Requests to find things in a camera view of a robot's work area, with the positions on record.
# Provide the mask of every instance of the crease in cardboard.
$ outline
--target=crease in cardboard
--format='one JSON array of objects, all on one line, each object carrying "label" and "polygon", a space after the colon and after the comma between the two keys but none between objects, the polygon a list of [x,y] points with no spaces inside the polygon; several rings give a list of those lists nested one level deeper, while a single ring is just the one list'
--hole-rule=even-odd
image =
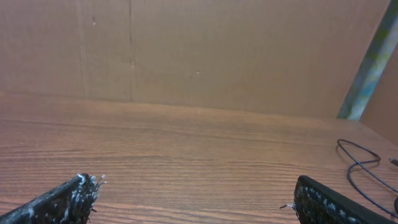
[{"label": "crease in cardboard", "polygon": [[80,74],[83,82],[84,97],[87,99],[87,74],[86,74],[86,47],[85,47],[85,32],[83,28],[83,10],[81,9],[81,0],[75,0],[76,14],[79,33],[79,49],[80,49]]},{"label": "crease in cardboard", "polygon": [[135,64],[136,64],[136,57],[135,57],[135,41],[134,41],[134,14],[132,12],[132,7],[133,3],[132,0],[129,0],[129,40],[130,40],[130,63],[131,63],[131,70],[132,73],[130,75],[130,101],[134,101],[134,96],[133,96],[133,88],[134,88],[134,83],[135,83],[135,76],[136,76],[136,71],[135,71]]}]

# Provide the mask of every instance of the black object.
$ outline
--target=black object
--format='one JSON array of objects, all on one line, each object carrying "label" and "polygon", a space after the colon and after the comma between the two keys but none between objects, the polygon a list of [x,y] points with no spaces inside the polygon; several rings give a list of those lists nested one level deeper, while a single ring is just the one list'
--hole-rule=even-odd
[{"label": "black object", "polygon": [[388,161],[390,161],[390,163],[394,164],[395,166],[398,166],[398,159],[391,157],[388,159]]},{"label": "black object", "polygon": [[398,197],[394,200],[394,209],[398,212]]},{"label": "black object", "polygon": [[396,224],[304,175],[298,178],[292,207],[300,223]]},{"label": "black object", "polygon": [[85,224],[90,212],[96,212],[93,206],[101,187],[99,181],[96,183],[94,176],[78,174],[72,180],[2,215],[0,224]]},{"label": "black object", "polygon": [[[375,157],[375,160],[371,160],[371,161],[358,161],[355,157],[353,157],[345,148],[344,146],[341,144],[342,142],[351,144],[355,147],[358,147],[362,150],[365,150],[366,152],[372,154],[372,156]],[[378,204],[376,201],[374,201],[371,197],[369,197],[365,192],[363,192],[361,189],[359,189],[359,187],[355,184],[354,180],[351,178],[351,171],[352,169],[356,166],[359,165],[361,166],[366,172],[368,172],[369,174],[371,174],[377,181],[379,181],[380,183],[384,184],[385,186],[387,186],[388,188],[390,188],[391,190],[395,191],[396,193],[398,193],[398,190],[395,189],[393,186],[389,185],[388,183],[386,183],[385,181],[383,181],[380,177],[378,177],[376,174],[374,174],[372,171],[370,171],[367,167],[363,166],[363,164],[368,164],[368,163],[372,163],[372,162],[380,162],[381,158],[379,155],[377,155],[376,153],[372,152],[369,149],[366,149],[365,147],[360,146],[359,144],[353,143],[351,141],[347,141],[345,139],[338,139],[337,140],[337,145],[348,155],[350,156],[350,158],[352,158],[352,160],[355,161],[354,164],[352,164],[351,166],[348,167],[347,170],[347,179],[350,182],[350,184],[354,187],[355,190],[357,190],[363,197],[365,197],[366,199],[368,199],[370,202],[372,202],[373,204],[375,204],[375,206],[379,207],[381,210],[387,212],[388,214],[392,215],[393,217],[398,218],[398,215],[390,210],[388,210],[387,208],[383,207],[382,205]],[[394,207],[396,212],[398,213],[398,208],[396,206],[397,202],[394,202]]]}]

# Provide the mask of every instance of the wooden table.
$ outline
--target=wooden table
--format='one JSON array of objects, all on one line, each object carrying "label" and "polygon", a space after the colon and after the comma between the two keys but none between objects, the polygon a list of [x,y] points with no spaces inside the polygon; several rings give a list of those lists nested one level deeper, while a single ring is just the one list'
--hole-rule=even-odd
[{"label": "wooden table", "polygon": [[[108,181],[93,223],[298,223],[279,207],[300,175],[389,217],[346,180],[338,138],[378,153],[372,170],[398,186],[397,148],[355,121],[2,94],[0,213],[86,172]],[[391,191],[353,178],[393,209]]]}]

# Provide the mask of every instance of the cable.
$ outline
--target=cable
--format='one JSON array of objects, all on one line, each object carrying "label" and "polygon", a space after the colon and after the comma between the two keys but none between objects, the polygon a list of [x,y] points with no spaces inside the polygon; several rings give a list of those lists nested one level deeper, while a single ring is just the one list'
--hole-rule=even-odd
[{"label": "cable", "polygon": [[[367,151],[368,153],[372,154],[372,156],[374,156],[376,159],[375,160],[371,160],[371,161],[358,161],[357,159],[355,159],[355,157],[353,157],[342,145],[340,142],[346,142],[349,144],[352,144],[360,149],[363,149],[365,151]],[[392,215],[393,217],[398,218],[398,215],[395,214],[394,212],[388,210],[387,208],[383,207],[382,205],[378,204],[377,202],[375,202],[373,199],[371,199],[366,193],[364,193],[361,189],[359,189],[359,187],[355,184],[354,180],[351,177],[351,171],[352,169],[356,166],[356,165],[360,165],[366,172],[368,172],[369,174],[371,174],[374,178],[376,178],[376,180],[378,180],[380,183],[384,184],[385,186],[389,187],[391,190],[395,191],[398,193],[398,190],[395,189],[393,186],[387,184],[386,182],[384,182],[382,179],[380,179],[376,174],[374,174],[373,172],[371,172],[367,167],[363,166],[363,164],[368,164],[368,163],[372,163],[372,162],[380,162],[381,158],[379,157],[379,155],[377,155],[376,153],[370,151],[369,149],[366,149],[365,147],[362,147],[356,143],[353,143],[351,141],[347,141],[345,139],[337,139],[337,145],[348,155],[350,156],[350,158],[352,158],[352,160],[355,161],[355,163],[353,165],[350,165],[348,167],[347,170],[347,179],[350,182],[350,184],[354,187],[355,190],[357,190],[363,197],[365,197],[366,199],[368,199],[370,202],[372,202],[375,206],[379,207],[381,210],[387,212],[388,214]]]}]

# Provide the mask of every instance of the tan wall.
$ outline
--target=tan wall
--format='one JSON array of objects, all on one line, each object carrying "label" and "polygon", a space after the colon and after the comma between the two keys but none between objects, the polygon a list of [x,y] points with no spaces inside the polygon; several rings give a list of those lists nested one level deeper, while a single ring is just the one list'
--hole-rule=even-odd
[{"label": "tan wall", "polygon": [[361,122],[398,145],[398,48],[377,84]]},{"label": "tan wall", "polygon": [[334,118],[388,0],[1,0],[0,91]]}]

